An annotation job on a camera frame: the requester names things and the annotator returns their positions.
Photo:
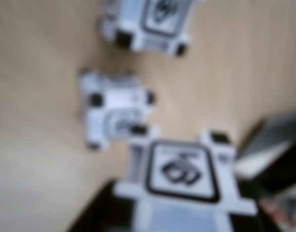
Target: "black logo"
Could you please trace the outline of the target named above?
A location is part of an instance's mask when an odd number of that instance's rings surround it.
[[[177,0],[160,0],[154,9],[154,19],[156,22],[163,22],[169,15],[177,12]]]
[[[194,157],[197,157],[197,155],[180,154],[179,159],[171,161],[162,167],[163,174],[172,183],[194,184],[202,175],[197,167],[188,161],[188,158]]]
[[[124,118],[116,124],[116,129],[117,131],[129,131],[129,128],[131,127],[132,124],[133,123],[130,122],[130,120]]]

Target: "cube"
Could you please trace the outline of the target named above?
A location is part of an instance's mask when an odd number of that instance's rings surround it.
[[[107,149],[111,141],[128,139],[132,125],[144,122],[155,103],[153,92],[133,72],[83,70],[79,84],[91,149]]]
[[[198,0],[104,0],[102,35],[134,52],[157,50],[185,54],[191,37],[185,32]]]

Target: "white cube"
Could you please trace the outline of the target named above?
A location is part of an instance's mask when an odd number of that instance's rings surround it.
[[[128,139],[131,126],[144,122],[155,102],[154,94],[132,72],[84,70],[79,84],[90,148],[106,149],[110,141]]]
[[[131,51],[182,56],[191,42],[185,27],[197,0],[103,0],[102,35]]]
[[[154,127],[132,131],[127,175],[112,190],[133,202],[132,231],[261,231],[255,201],[239,193],[225,134],[206,131],[187,143],[159,139]]]

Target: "light wood grain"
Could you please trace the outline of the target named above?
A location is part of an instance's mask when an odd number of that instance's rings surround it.
[[[124,143],[84,143],[76,73],[134,69],[158,93],[168,138],[228,131],[296,109],[296,0],[196,6],[183,59],[129,54],[96,33],[97,0],[0,0],[0,232],[64,231],[100,185],[123,174]]]

